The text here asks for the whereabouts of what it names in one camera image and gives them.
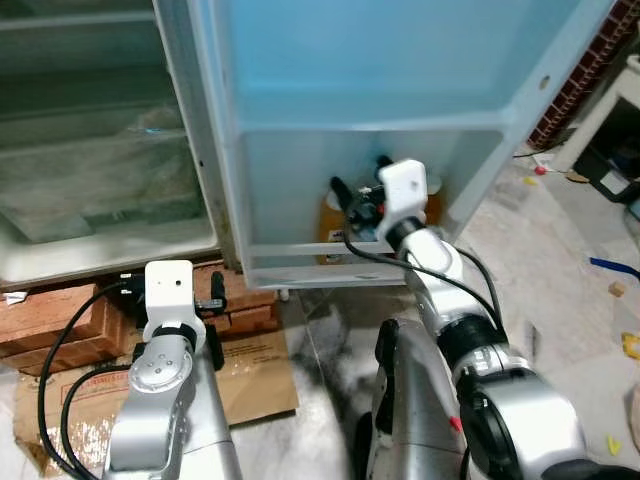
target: floor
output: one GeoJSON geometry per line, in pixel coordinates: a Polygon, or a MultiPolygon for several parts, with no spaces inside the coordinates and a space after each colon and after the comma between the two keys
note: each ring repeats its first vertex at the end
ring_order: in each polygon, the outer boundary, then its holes
{"type": "MultiPolygon", "coordinates": [[[[530,174],[526,160],[509,166],[458,244],[488,265],[512,343],[573,402],[594,459],[640,468],[626,420],[640,368],[620,344],[621,332],[640,330],[640,285],[588,263],[596,255],[637,267],[640,233],[591,186],[554,173],[530,185],[523,181],[530,174]],[[622,298],[607,291],[614,280],[627,288],[622,298]],[[622,445],[617,456],[608,435],[622,445]]],[[[474,272],[469,282],[483,286],[474,272]]],[[[370,408],[378,327],[389,317],[417,318],[412,297],[404,287],[306,290],[281,312],[300,407],[232,429],[244,478],[351,478],[349,450],[355,422],[370,408]]],[[[14,382],[0,375],[0,460],[6,478],[33,479],[11,435],[14,382]]]]}

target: freezer compartment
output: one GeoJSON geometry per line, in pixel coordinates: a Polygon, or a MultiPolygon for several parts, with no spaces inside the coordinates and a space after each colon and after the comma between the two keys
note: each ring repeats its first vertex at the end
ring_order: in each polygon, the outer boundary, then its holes
{"type": "Polygon", "coordinates": [[[152,10],[150,0],[5,0],[0,19],[152,10]]]}
{"type": "Polygon", "coordinates": [[[0,153],[0,287],[216,245],[181,130],[0,153]]]}
{"type": "Polygon", "coordinates": [[[0,153],[0,214],[26,243],[204,216],[183,132],[0,153]]]}
{"type": "MultiPolygon", "coordinates": [[[[442,179],[447,211],[468,189],[480,188],[473,185],[474,173],[501,140],[497,130],[245,133],[231,194],[252,207],[246,210],[249,243],[310,244],[317,241],[320,207],[332,176],[355,192],[377,184],[379,155],[413,158],[425,164],[427,175],[442,179]]],[[[321,253],[323,245],[317,248],[321,253]]]]}
{"type": "Polygon", "coordinates": [[[180,128],[161,67],[0,77],[3,150],[180,128]]]}
{"type": "Polygon", "coordinates": [[[0,18],[0,45],[3,76],[162,65],[164,61],[153,10],[0,18]]]}

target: black cable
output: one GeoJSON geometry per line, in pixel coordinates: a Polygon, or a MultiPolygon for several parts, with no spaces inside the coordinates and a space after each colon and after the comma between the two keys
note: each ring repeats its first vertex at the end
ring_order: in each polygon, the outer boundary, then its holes
{"type": "Polygon", "coordinates": [[[56,352],[60,348],[60,345],[64,342],[65,338],[76,324],[78,319],[82,316],[82,314],[100,297],[110,292],[111,290],[115,290],[121,288],[126,285],[126,282],[117,282],[108,287],[105,287],[99,291],[97,291],[89,300],[84,302],[82,306],[78,309],[75,315],[69,320],[69,323],[60,336],[56,339],[55,343],[49,350],[47,354],[47,358],[42,365],[42,372],[40,373],[40,382],[38,384],[38,430],[40,432],[40,438],[42,439],[42,445],[47,452],[47,454],[60,466],[60,468],[68,475],[73,478],[77,478],[79,480],[92,480],[91,477],[87,477],[82,472],[78,471],[73,467],[73,465],[69,464],[60,454],[56,451],[55,447],[51,443],[51,439],[49,438],[49,434],[47,433],[47,419],[44,411],[44,395],[45,389],[47,386],[47,379],[49,378],[49,369],[51,368],[51,364],[53,363],[53,357],[56,352]]]}
{"type": "Polygon", "coordinates": [[[491,279],[491,274],[489,273],[489,270],[484,265],[484,263],[482,263],[482,261],[475,255],[458,247],[455,247],[455,249],[458,251],[460,255],[471,260],[471,262],[473,262],[473,264],[476,266],[476,268],[480,271],[480,273],[484,277],[484,281],[487,283],[487,288],[489,289],[489,295],[491,296],[491,303],[493,304],[493,309],[495,310],[496,317],[498,318],[498,325],[497,325],[498,330],[500,331],[500,333],[502,333],[506,337],[507,333],[504,331],[504,324],[502,323],[502,311],[500,309],[500,301],[498,300],[498,292],[496,291],[496,286],[494,285],[493,280],[491,279]]]}
{"type": "Polygon", "coordinates": [[[62,406],[62,413],[60,414],[60,436],[62,439],[62,447],[64,448],[64,452],[67,454],[67,458],[71,460],[71,463],[76,468],[78,472],[84,475],[86,478],[91,480],[98,480],[87,468],[80,462],[75,452],[73,451],[73,447],[71,446],[71,441],[69,440],[69,409],[71,408],[71,402],[73,402],[73,396],[76,394],[78,389],[82,386],[84,382],[89,380],[90,378],[96,377],[98,375],[102,375],[104,373],[111,372],[122,372],[129,370],[131,365],[111,365],[107,367],[100,367],[92,370],[88,373],[82,375],[75,383],[71,386],[69,391],[67,392],[67,396],[64,399],[64,404],[62,406]]]}
{"type": "Polygon", "coordinates": [[[343,226],[343,232],[344,232],[344,234],[343,234],[344,238],[343,239],[344,239],[344,244],[347,247],[347,250],[349,250],[354,255],[357,255],[357,256],[362,257],[362,258],[366,258],[367,260],[371,260],[372,262],[386,263],[388,265],[393,265],[395,267],[404,268],[405,270],[414,270],[416,272],[421,272],[421,273],[424,273],[424,274],[429,275],[431,277],[437,278],[438,280],[441,280],[441,281],[443,281],[445,283],[448,283],[449,285],[453,285],[454,287],[459,288],[463,292],[466,292],[469,295],[471,295],[473,298],[475,298],[480,303],[480,305],[482,305],[482,307],[487,311],[487,313],[489,314],[489,316],[493,320],[493,324],[494,324],[496,330],[498,330],[500,332],[504,332],[504,328],[502,327],[502,321],[498,317],[498,315],[496,314],[496,311],[494,310],[494,308],[491,305],[489,305],[489,303],[484,298],[482,298],[482,295],[480,295],[475,290],[467,287],[464,283],[458,282],[457,280],[449,278],[446,275],[443,275],[442,273],[436,272],[434,270],[429,270],[427,268],[418,267],[416,265],[412,265],[409,262],[405,262],[405,261],[398,260],[398,259],[395,259],[395,258],[385,257],[384,255],[378,255],[378,254],[375,254],[375,253],[365,252],[365,251],[360,250],[359,248],[355,247],[351,243],[351,239],[349,238],[349,233],[350,233],[349,218],[351,218],[351,213],[354,211],[355,206],[357,205],[357,203],[361,200],[361,197],[362,196],[356,198],[354,201],[351,202],[351,205],[349,205],[349,208],[347,208],[347,211],[345,212],[345,215],[344,215],[345,220],[344,220],[344,226],[343,226]]]}
{"type": "Polygon", "coordinates": [[[464,455],[462,455],[462,462],[460,462],[460,480],[467,480],[467,476],[469,475],[470,453],[469,447],[467,447],[464,451],[464,455]]]}
{"type": "Polygon", "coordinates": [[[560,145],[562,145],[565,142],[566,142],[566,140],[563,140],[561,142],[554,143],[550,147],[543,148],[542,150],[538,150],[537,152],[525,153],[525,154],[522,154],[522,155],[513,155],[511,158],[533,157],[534,155],[538,155],[539,153],[545,153],[545,152],[548,152],[549,150],[553,150],[554,148],[559,147],[560,145]]]}

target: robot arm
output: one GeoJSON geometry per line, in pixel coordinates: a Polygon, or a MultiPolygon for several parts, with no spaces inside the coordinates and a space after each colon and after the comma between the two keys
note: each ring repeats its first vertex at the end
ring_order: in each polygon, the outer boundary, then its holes
{"type": "Polygon", "coordinates": [[[146,346],[129,370],[129,396],[113,426],[105,479],[179,478],[194,419],[207,424],[213,449],[208,473],[240,478],[207,328],[196,316],[192,270],[191,262],[178,260],[145,268],[146,346]]]}
{"type": "MultiPolygon", "coordinates": [[[[385,190],[378,239],[388,241],[400,260],[462,281],[460,254],[423,224],[422,163],[405,160],[378,175],[385,190]]],[[[591,475],[609,468],[618,475],[610,478],[637,478],[587,460],[573,406],[509,346],[474,297],[416,270],[405,278],[451,371],[471,457],[482,472],[496,479],[586,479],[601,478],[591,475]]]]}

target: cardboard box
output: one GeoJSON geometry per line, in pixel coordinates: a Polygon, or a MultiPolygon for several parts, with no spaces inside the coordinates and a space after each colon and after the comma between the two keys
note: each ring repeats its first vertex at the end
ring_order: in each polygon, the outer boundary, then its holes
{"type": "MultiPolygon", "coordinates": [[[[128,335],[129,351],[138,338],[137,334],[128,335]]],[[[224,341],[223,350],[225,366],[217,373],[217,379],[229,424],[293,410],[298,406],[282,330],[224,341]]],[[[121,357],[118,361],[128,363],[130,358],[121,357]]],[[[57,373],[48,381],[48,432],[59,451],[62,451],[62,446],[58,427],[64,397],[75,380],[92,368],[57,373]]],[[[37,386],[36,378],[20,376],[16,389],[13,431],[16,443],[40,472],[46,476],[55,476],[61,472],[44,453],[38,434],[37,386]]],[[[76,454],[87,467],[102,467],[115,416],[127,393],[127,372],[95,377],[77,392],[69,421],[70,439],[76,454]]]]}

